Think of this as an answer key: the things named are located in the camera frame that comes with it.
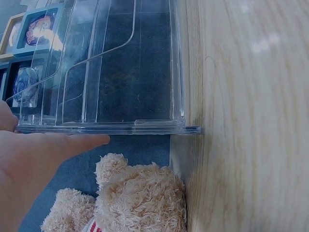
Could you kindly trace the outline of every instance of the framed picture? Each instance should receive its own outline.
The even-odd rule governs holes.
[[[4,100],[4,83],[6,80],[6,74],[9,67],[9,63],[1,64],[0,65],[0,97]]]
[[[38,114],[42,109],[43,84],[36,84],[45,78],[47,55],[15,58],[7,67],[3,85],[3,99],[15,115],[22,109],[26,114]]]
[[[10,17],[6,25],[1,43],[0,43],[0,61],[9,61],[14,58],[13,45],[16,42],[19,28],[25,13],[17,14]]]
[[[15,57],[49,52],[61,18],[63,4],[26,12],[13,46]]]

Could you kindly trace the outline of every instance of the wooden surface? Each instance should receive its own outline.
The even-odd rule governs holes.
[[[188,231],[309,231],[309,2],[178,6],[186,118],[204,128],[171,138]]]

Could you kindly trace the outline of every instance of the teddy bear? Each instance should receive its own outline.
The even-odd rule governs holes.
[[[186,232],[184,184],[169,167],[128,166],[110,153],[95,174],[98,197],[59,190],[43,232]]]

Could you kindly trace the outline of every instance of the teddy bear head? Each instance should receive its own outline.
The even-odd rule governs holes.
[[[186,231],[184,185],[169,167],[128,166],[123,155],[108,154],[96,174],[94,217],[102,231]]]

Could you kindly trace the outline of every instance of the acrylic tier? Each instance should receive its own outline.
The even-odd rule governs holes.
[[[201,133],[199,126],[186,125],[184,119],[186,77],[181,75],[175,4],[174,0],[66,0],[50,41],[46,77],[22,92],[27,96],[40,85],[42,110],[29,114],[22,100],[18,129]],[[33,67],[37,55],[35,51]]]

